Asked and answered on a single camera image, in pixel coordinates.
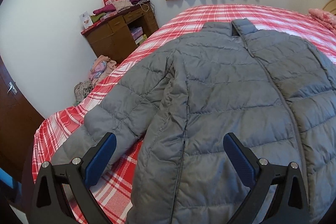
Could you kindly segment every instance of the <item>wooden desk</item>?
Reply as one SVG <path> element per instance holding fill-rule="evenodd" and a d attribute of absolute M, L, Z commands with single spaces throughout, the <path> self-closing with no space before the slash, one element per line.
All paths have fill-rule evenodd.
<path fill-rule="evenodd" d="M 142 27 L 147 37 L 158 30 L 150 2 L 146 4 L 149 5 L 148 10 L 146 5 L 142 5 L 142 8 L 136 5 L 130 11 L 120 13 L 84 34 L 97 57 L 105 55 L 120 64 L 138 47 L 131 28 Z"/>

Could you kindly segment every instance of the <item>bed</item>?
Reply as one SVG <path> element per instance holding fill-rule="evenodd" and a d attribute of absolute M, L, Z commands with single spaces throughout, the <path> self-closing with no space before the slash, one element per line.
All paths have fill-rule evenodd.
<path fill-rule="evenodd" d="M 138 47 L 111 75 L 100 82 L 81 104 L 57 112 L 42 123 L 34 139 L 33 179 L 36 180 L 41 164 L 50 161 L 58 147 L 83 123 L 85 114 L 100 103 L 136 62 L 182 34 L 199 31 L 205 22 L 228 22 L 238 18 L 248 18 L 258 29 L 277 30 L 305 38 L 336 64 L 336 36 L 310 16 L 257 5 L 203 5 L 187 9 Z M 141 144 L 141 141 L 136 143 L 100 178 L 96 186 L 91 187 L 96 200 L 113 223 L 124 223 L 132 206 L 132 178 Z M 75 201 L 70 205 L 76 219 L 85 223 Z"/>

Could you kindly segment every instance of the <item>pink folded clothes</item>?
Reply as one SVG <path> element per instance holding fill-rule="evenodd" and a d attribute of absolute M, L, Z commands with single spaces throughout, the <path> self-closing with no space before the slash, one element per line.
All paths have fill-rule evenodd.
<path fill-rule="evenodd" d="M 115 6 L 113 4 L 109 4 L 98 10 L 94 10 L 93 13 L 95 15 L 99 15 L 101 13 L 108 13 L 108 12 L 114 12 L 114 11 L 116 11 Z"/>
<path fill-rule="evenodd" d="M 320 9 L 309 9 L 308 12 L 320 20 L 323 20 L 327 23 L 330 23 L 334 28 L 336 28 L 336 15 L 333 15 L 330 12 L 323 11 Z"/>
<path fill-rule="evenodd" d="M 108 12 L 106 13 L 106 15 L 104 15 L 103 17 L 100 18 L 100 21 L 104 21 L 105 19 L 109 18 L 109 17 L 113 17 L 117 14 L 117 11 L 114 12 Z"/>
<path fill-rule="evenodd" d="M 128 0 L 117 0 L 113 2 L 113 5 L 117 9 L 117 12 L 120 12 L 133 6 L 132 3 L 130 3 L 130 1 Z"/>
<path fill-rule="evenodd" d="M 334 35 L 336 35 L 336 29 L 328 22 L 325 22 L 323 20 L 320 20 L 319 18 L 317 18 L 316 16 L 310 15 L 313 19 L 315 19 L 316 21 L 320 22 L 320 24 L 322 24 L 323 26 L 325 26 L 328 30 L 330 30 Z"/>

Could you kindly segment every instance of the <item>wooden headboard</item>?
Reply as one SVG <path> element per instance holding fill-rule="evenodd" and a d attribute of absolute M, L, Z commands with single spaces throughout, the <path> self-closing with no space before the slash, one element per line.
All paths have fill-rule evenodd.
<path fill-rule="evenodd" d="M 324 7 L 324 11 L 331 12 L 332 14 L 336 15 L 336 0 L 329 1 Z"/>

